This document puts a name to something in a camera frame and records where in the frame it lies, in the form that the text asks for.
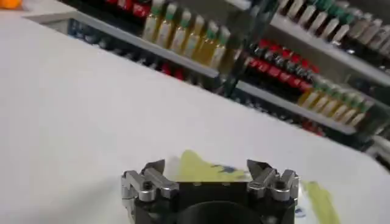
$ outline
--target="bottle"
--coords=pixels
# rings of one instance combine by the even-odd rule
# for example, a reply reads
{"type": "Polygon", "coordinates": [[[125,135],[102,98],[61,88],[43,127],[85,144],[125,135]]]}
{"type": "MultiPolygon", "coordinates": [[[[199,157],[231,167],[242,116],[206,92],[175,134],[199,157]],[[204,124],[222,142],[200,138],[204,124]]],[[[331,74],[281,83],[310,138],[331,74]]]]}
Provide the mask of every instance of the bottle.
{"type": "Polygon", "coordinates": [[[159,23],[161,20],[161,9],[163,7],[164,0],[153,0],[152,10],[149,16],[146,18],[144,31],[142,34],[142,38],[144,40],[154,42],[157,30],[159,27],[159,23]]]}
{"type": "Polygon", "coordinates": [[[371,101],[365,101],[365,103],[362,103],[360,106],[360,113],[357,114],[354,118],[350,120],[350,122],[347,123],[349,126],[357,126],[361,120],[363,120],[366,117],[367,111],[370,110],[370,108],[374,105],[371,101]]]}
{"type": "Polygon", "coordinates": [[[346,124],[351,118],[353,118],[359,111],[360,105],[364,102],[364,98],[361,96],[355,97],[351,103],[350,110],[343,114],[339,120],[340,123],[346,124]]]}
{"type": "Polygon", "coordinates": [[[358,9],[347,9],[342,17],[340,17],[339,24],[333,30],[333,32],[328,35],[327,40],[337,46],[340,45],[340,41],[349,31],[350,27],[353,25],[353,22],[356,21],[356,18],[362,16],[362,11],[358,9]]]}
{"type": "Polygon", "coordinates": [[[199,43],[199,48],[197,49],[196,56],[194,59],[196,59],[202,64],[209,64],[211,56],[213,55],[216,47],[217,32],[218,26],[212,21],[209,22],[207,32],[199,43]]]}
{"type": "Polygon", "coordinates": [[[356,94],[353,92],[346,92],[341,95],[341,104],[339,107],[335,108],[328,116],[335,121],[339,121],[348,110],[350,110],[350,106],[352,101],[356,98],[356,94]]]}
{"type": "Polygon", "coordinates": [[[118,7],[125,11],[131,11],[132,5],[132,0],[118,0],[118,7]]]}
{"type": "Polygon", "coordinates": [[[187,40],[184,41],[183,55],[186,57],[193,57],[196,52],[200,40],[200,33],[202,31],[205,21],[203,17],[197,16],[195,20],[194,29],[191,31],[187,40]]]}
{"type": "Polygon", "coordinates": [[[327,88],[325,89],[325,91],[322,92],[322,95],[320,94],[321,97],[317,100],[316,103],[314,103],[312,105],[312,107],[310,109],[316,113],[319,113],[320,111],[322,111],[324,109],[324,107],[326,106],[326,104],[331,99],[331,96],[334,94],[334,91],[336,89],[335,87],[336,87],[335,85],[329,84],[327,86],[327,88]]]}
{"type": "Polygon", "coordinates": [[[218,44],[215,47],[214,54],[211,57],[210,67],[213,69],[218,69],[221,64],[222,58],[225,55],[226,43],[230,37],[230,32],[226,27],[222,27],[221,33],[219,34],[218,44]]]}
{"type": "Polygon", "coordinates": [[[316,35],[321,37],[322,39],[326,39],[328,35],[330,35],[333,30],[339,24],[340,18],[344,15],[343,5],[337,3],[333,4],[329,8],[328,17],[322,23],[322,25],[317,29],[316,35]]]}
{"type": "Polygon", "coordinates": [[[307,0],[305,3],[303,3],[303,6],[297,12],[297,15],[294,19],[298,25],[304,25],[311,18],[313,13],[316,11],[317,1],[319,0],[307,0]]]}
{"type": "Polygon", "coordinates": [[[188,33],[188,23],[191,19],[191,13],[185,10],[182,14],[180,25],[176,28],[174,38],[171,44],[171,50],[177,54],[181,54],[184,47],[184,41],[188,33]]]}
{"type": "Polygon", "coordinates": [[[176,69],[174,77],[179,79],[179,80],[181,80],[181,81],[184,81],[183,70],[182,69],[176,69]]]}
{"type": "Polygon", "coordinates": [[[358,37],[370,26],[372,14],[365,13],[362,18],[352,26],[341,42],[341,47],[348,53],[354,54],[358,46],[358,37]]]}
{"type": "Polygon", "coordinates": [[[383,65],[384,57],[379,51],[380,47],[384,46],[383,43],[386,42],[389,37],[390,25],[385,25],[377,32],[377,34],[375,34],[375,36],[363,49],[362,55],[364,55],[364,59],[375,65],[376,67],[380,67],[381,65],[383,65]]]}
{"type": "Polygon", "coordinates": [[[161,67],[161,72],[166,74],[166,75],[172,76],[171,68],[169,67],[169,65],[167,63],[163,64],[163,66],[161,67]]]}
{"type": "Polygon", "coordinates": [[[323,110],[320,113],[326,117],[329,117],[333,114],[338,107],[342,105],[342,98],[346,94],[346,90],[342,89],[340,86],[337,86],[333,91],[333,94],[330,96],[329,102],[326,104],[323,110]]]}
{"type": "Polygon", "coordinates": [[[166,9],[165,19],[161,23],[156,39],[156,44],[161,47],[167,48],[171,43],[171,36],[175,26],[173,16],[176,9],[177,6],[173,3],[170,3],[166,9]]]}
{"type": "Polygon", "coordinates": [[[310,19],[303,25],[309,32],[314,32],[328,16],[327,10],[332,5],[332,0],[320,0],[316,4],[316,10],[310,19]]]}
{"type": "Polygon", "coordinates": [[[313,87],[307,90],[299,99],[298,105],[311,108],[324,95],[327,90],[327,82],[320,76],[313,77],[313,87]]]}
{"type": "Polygon", "coordinates": [[[288,10],[291,8],[292,4],[294,3],[294,0],[282,0],[280,1],[278,12],[279,14],[285,16],[288,13],[288,10]]]}
{"type": "Polygon", "coordinates": [[[293,20],[302,6],[303,0],[294,0],[293,4],[287,12],[287,17],[293,20]]]}

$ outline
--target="white table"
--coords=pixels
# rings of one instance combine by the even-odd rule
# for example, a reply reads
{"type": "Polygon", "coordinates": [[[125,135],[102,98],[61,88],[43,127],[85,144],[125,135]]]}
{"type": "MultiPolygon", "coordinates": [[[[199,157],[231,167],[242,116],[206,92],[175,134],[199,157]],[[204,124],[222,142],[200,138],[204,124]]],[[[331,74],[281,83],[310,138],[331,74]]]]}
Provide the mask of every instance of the white table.
{"type": "Polygon", "coordinates": [[[127,223],[122,172],[185,149],[294,169],[342,223],[388,222],[390,176],[362,153],[32,21],[0,30],[0,223],[127,223]]]}

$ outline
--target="store shelf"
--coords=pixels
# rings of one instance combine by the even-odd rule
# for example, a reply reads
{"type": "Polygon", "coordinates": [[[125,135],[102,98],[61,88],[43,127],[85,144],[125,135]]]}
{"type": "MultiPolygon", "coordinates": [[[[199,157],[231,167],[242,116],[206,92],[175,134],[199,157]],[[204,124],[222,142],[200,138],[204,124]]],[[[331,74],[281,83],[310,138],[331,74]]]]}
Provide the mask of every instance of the store shelf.
{"type": "Polygon", "coordinates": [[[307,45],[322,52],[323,54],[326,54],[329,57],[340,61],[341,63],[355,70],[356,72],[359,72],[362,75],[365,75],[366,77],[371,78],[378,83],[390,85],[390,76],[388,76],[385,72],[366,63],[363,60],[360,60],[353,55],[350,55],[338,49],[337,47],[333,46],[332,44],[329,44],[328,42],[320,38],[312,36],[310,33],[306,32],[299,25],[295,24],[289,19],[279,14],[275,14],[271,21],[271,25],[289,34],[290,36],[305,42],[307,45]]]}
{"type": "Polygon", "coordinates": [[[156,54],[162,58],[165,58],[167,60],[170,60],[174,63],[177,63],[178,65],[182,65],[183,67],[186,67],[188,69],[191,69],[193,71],[196,71],[198,73],[201,73],[203,75],[206,75],[211,78],[215,78],[218,76],[218,71],[211,69],[207,66],[204,66],[196,61],[193,61],[189,58],[183,57],[181,55],[178,55],[172,51],[169,51],[165,48],[162,48],[154,43],[148,42],[142,38],[139,38],[137,36],[132,35],[131,33],[125,32],[115,26],[111,26],[103,21],[100,21],[96,18],[93,18],[92,16],[88,16],[84,13],[76,13],[74,15],[74,19],[85,23],[91,27],[94,27],[95,29],[101,30],[107,34],[110,34],[111,36],[118,38],[120,40],[123,40],[125,42],[128,42],[130,44],[133,44],[137,47],[140,47],[144,50],[147,50],[153,54],[156,54]]]}
{"type": "Polygon", "coordinates": [[[265,101],[268,101],[270,103],[273,103],[274,105],[277,105],[279,107],[285,108],[289,111],[292,111],[293,113],[299,114],[303,117],[309,118],[317,123],[320,123],[324,126],[330,127],[334,130],[340,131],[344,134],[351,135],[356,132],[356,130],[353,127],[349,127],[343,124],[340,124],[330,118],[324,117],[321,114],[314,113],[308,109],[305,109],[303,107],[300,107],[294,103],[288,102],[285,99],[282,99],[279,96],[273,95],[272,93],[269,93],[265,90],[259,89],[257,87],[254,87],[246,82],[239,81],[236,86],[241,91],[244,91],[246,93],[249,93],[253,96],[259,97],[265,101]]]}

